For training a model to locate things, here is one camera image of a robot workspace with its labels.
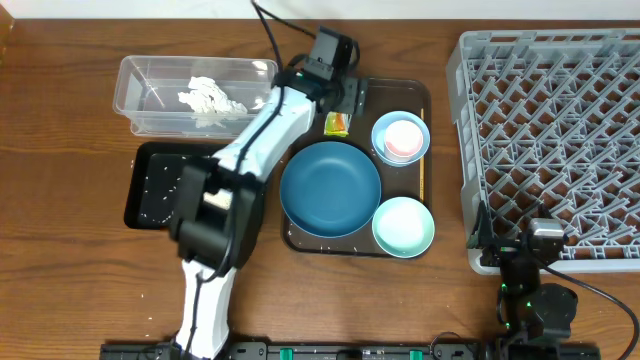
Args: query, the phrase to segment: gray dish rack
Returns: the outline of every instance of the gray dish rack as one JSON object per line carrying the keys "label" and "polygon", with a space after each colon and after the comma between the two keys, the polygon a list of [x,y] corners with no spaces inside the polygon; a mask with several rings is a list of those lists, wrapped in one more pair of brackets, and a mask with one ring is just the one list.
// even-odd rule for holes
{"label": "gray dish rack", "polygon": [[466,32],[447,81],[467,238],[480,201],[505,236],[544,203],[569,235],[555,269],[640,271],[640,29]]}

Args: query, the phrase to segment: wood grain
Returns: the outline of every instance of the wood grain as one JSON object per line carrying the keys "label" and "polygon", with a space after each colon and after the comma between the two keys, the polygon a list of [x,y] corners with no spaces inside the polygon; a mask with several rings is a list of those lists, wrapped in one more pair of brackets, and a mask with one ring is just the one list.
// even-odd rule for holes
{"label": "wood grain", "polygon": [[[483,29],[638,27],[640,22],[323,21],[360,42],[360,73],[422,81],[432,96],[436,240],[417,261],[302,255],[279,237],[271,184],[258,245],[234,288],[234,331],[276,341],[426,342],[490,338],[498,277],[469,267],[462,172],[445,64]],[[317,22],[303,22],[308,27]],[[274,26],[283,57],[310,41]],[[166,233],[122,221],[134,137],[111,102],[131,54],[272,58],[257,21],[17,21],[0,68],[0,358],[96,359],[107,340],[157,341],[180,326],[184,280]],[[579,276],[640,313],[640,275]],[[548,277],[546,281],[555,281]],[[626,315],[580,297],[573,340],[617,358]]]}

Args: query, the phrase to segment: blue plate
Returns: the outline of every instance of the blue plate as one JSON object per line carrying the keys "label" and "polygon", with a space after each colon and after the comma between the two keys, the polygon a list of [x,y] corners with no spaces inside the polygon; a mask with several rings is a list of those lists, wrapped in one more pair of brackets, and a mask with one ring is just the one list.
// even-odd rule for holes
{"label": "blue plate", "polygon": [[362,151],[321,142],[297,153],[282,175],[280,201],[289,219],[311,235],[349,235],[373,217],[382,195],[380,175]]}

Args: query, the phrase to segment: light blue bowl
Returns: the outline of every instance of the light blue bowl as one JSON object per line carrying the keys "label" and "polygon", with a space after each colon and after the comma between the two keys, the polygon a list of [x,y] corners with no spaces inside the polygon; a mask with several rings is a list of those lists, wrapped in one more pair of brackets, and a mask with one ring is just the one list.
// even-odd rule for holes
{"label": "light blue bowl", "polygon": [[[418,125],[422,131],[423,138],[420,151],[418,151],[409,161],[402,163],[390,160],[384,155],[384,134],[389,125],[399,120],[409,120]],[[378,119],[378,121],[376,121],[375,125],[373,125],[373,130],[371,131],[371,143],[373,145],[373,149],[376,151],[376,155],[378,155],[382,162],[390,166],[402,167],[416,162],[427,153],[429,145],[431,144],[431,134],[429,133],[427,124],[425,124],[419,116],[406,111],[393,111],[383,115]]]}
{"label": "light blue bowl", "polygon": [[380,205],[371,227],[378,246],[399,258],[412,258],[427,251],[436,233],[429,210],[408,197],[396,197]]}

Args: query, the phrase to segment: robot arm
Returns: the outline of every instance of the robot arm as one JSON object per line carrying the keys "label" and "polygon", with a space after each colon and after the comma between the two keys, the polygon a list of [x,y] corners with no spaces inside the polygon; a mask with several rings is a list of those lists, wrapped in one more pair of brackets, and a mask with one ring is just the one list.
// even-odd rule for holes
{"label": "robot arm", "polygon": [[[214,158],[219,160],[219,167],[230,172],[235,170],[240,149],[273,113],[280,93],[280,88],[274,88],[268,102],[254,121],[233,143],[214,155]],[[279,115],[273,119],[249,148],[247,156],[242,162],[241,175],[253,174],[259,182],[264,183],[291,143],[309,130],[315,116],[315,102],[309,100],[304,93],[289,87],[284,89],[284,94],[285,99]],[[218,191],[216,194],[204,192],[202,201],[208,204],[207,206],[219,207],[223,211],[229,210],[231,192]],[[186,349],[192,334],[192,326],[195,326],[197,331],[194,332],[193,339],[191,339],[189,352],[198,358],[213,359],[220,352],[229,335],[227,313],[237,269],[233,266],[223,277],[203,283],[200,287],[200,293],[196,294],[196,275],[206,279],[214,273],[214,269],[197,260],[183,261],[182,268],[187,286],[184,318],[176,342],[182,349]],[[193,324],[195,304],[200,306],[195,324]]]}
{"label": "robot arm", "polygon": [[[242,134],[214,154],[213,162],[194,159],[184,167],[170,224],[187,281],[184,319],[176,340],[182,351],[213,359],[225,344],[231,288],[236,271],[255,247],[265,183],[289,146],[311,127],[316,104],[325,105],[325,111],[362,111],[366,80],[348,77],[355,66],[350,61],[354,47],[357,43],[350,38],[320,28],[311,55],[296,57],[304,60],[304,67],[295,69],[292,61],[276,76],[268,101]],[[273,117],[280,100],[280,111]],[[238,157],[247,146],[236,172]],[[196,275],[206,279],[215,270],[217,278],[198,286]]]}

